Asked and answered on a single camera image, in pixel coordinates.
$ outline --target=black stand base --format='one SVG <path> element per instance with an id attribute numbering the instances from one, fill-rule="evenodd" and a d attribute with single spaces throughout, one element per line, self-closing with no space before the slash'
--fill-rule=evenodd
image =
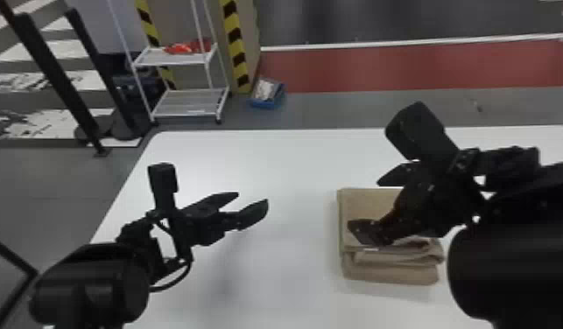
<path id="1" fill-rule="evenodd" d="M 111 131 L 111 127 L 114 126 L 114 117 L 111 115 L 101 115 L 95 117 L 95 121 L 99 126 L 99 129 L 96 131 L 95 136 L 99 139 L 110 136 L 109 133 Z M 90 142 L 89 138 L 81 127 L 74 129 L 74 139 L 76 139 L 80 144 L 87 144 Z"/>
<path id="2" fill-rule="evenodd" d="M 109 153 L 111 152 L 111 149 L 103 148 L 103 150 L 99 150 L 97 151 L 94 155 L 93 158 L 106 158 Z"/>
<path id="3" fill-rule="evenodd" d="M 111 128 L 111 136 L 118 141 L 131 141 L 139 137 L 144 137 L 151 129 L 151 121 L 148 119 L 147 114 L 132 114 L 132 119 L 137 125 L 135 130 L 130 129 L 124 122 L 122 116 L 116 111 L 114 112 L 115 123 Z"/>

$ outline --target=black cylinder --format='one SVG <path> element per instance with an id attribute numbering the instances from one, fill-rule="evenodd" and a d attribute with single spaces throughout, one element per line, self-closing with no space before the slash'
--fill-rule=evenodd
<path id="1" fill-rule="evenodd" d="M 148 287 L 144 269 L 129 261 L 61 263 L 36 284 L 30 313 L 44 325 L 122 325 L 142 315 Z"/>
<path id="2" fill-rule="evenodd" d="M 457 304 L 495 328 L 563 328 L 563 213 L 464 229 L 450 246 Z"/>

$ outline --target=black pole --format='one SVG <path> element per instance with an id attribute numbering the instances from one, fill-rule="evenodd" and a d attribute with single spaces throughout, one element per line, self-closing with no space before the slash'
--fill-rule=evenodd
<path id="1" fill-rule="evenodd" d="M 81 18 L 81 15 L 79 14 L 79 11 L 77 11 L 75 8 L 71 8 L 67 10 L 67 12 L 65 12 L 65 17 L 68 19 L 68 22 L 71 24 L 71 26 L 73 26 L 73 29 L 77 33 L 77 36 L 81 40 L 83 46 L 85 47 L 85 50 L 87 50 L 89 58 L 93 62 L 93 65 L 95 66 L 95 69 L 97 70 L 99 75 L 102 77 L 105 87 L 108 89 L 111 98 L 116 104 L 117 111 L 122 116 L 123 122 L 125 123 L 126 127 L 130 130 L 130 134 L 128 135 L 130 135 L 131 138 L 129 139 L 134 139 L 142 136 L 145 131 L 143 131 L 143 129 L 140 129 L 140 127 L 134 120 L 133 115 L 126 110 L 126 103 L 123 101 L 122 96 L 117 91 L 114 80 L 108 73 L 107 67 L 105 66 L 99 52 L 97 52 L 97 48 L 95 47 L 93 40 L 87 32 L 87 28 L 83 24 L 83 20 Z"/>
<path id="2" fill-rule="evenodd" d="M 42 38 L 32 18 L 26 13 L 14 15 L 5 0 L 0 0 L 0 11 L 97 150 L 96 156 L 107 156 L 109 151 L 99 141 L 102 131 L 100 126 L 59 62 L 54 58 L 53 52 Z"/>

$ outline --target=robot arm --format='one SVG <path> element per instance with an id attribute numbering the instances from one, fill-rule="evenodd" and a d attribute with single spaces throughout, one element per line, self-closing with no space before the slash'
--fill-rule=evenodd
<path id="1" fill-rule="evenodd" d="M 264 199 L 238 212 L 220 211 L 237 192 L 214 194 L 178 209 L 174 166 L 155 164 L 148 173 L 155 208 L 125 225 L 115 242 L 84 246 L 50 268 L 36 283 L 30 302 L 39 323 L 57 329 L 121 328 L 142 315 L 150 292 L 169 289 L 186 277 L 194 261 L 192 247 L 209 246 L 227 231 L 249 228 L 269 209 Z M 154 227 L 171 236 L 175 257 L 163 257 L 151 236 Z M 171 282 L 157 285 L 181 269 Z"/>
<path id="2" fill-rule="evenodd" d="M 498 329 L 563 328 L 563 163 L 541 165 L 536 148 L 459 150 L 422 103 L 385 132 L 411 162 L 377 183 L 403 189 L 390 213 L 352 220 L 349 231 L 380 247 L 462 226 L 447 258 L 462 310 Z"/>

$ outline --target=cable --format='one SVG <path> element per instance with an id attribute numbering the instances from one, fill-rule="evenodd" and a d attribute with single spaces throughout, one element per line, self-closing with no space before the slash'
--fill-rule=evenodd
<path id="1" fill-rule="evenodd" d="M 163 285 L 152 286 L 150 288 L 150 292 L 161 292 L 161 291 L 165 291 L 165 290 L 173 287 L 175 284 L 178 284 L 179 282 L 181 282 L 187 276 L 187 274 L 189 274 L 190 271 L 191 271 L 191 263 L 188 262 L 185 269 L 183 270 L 183 272 L 179 276 L 177 276 L 175 279 L 173 279 L 169 283 L 165 283 Z"/>

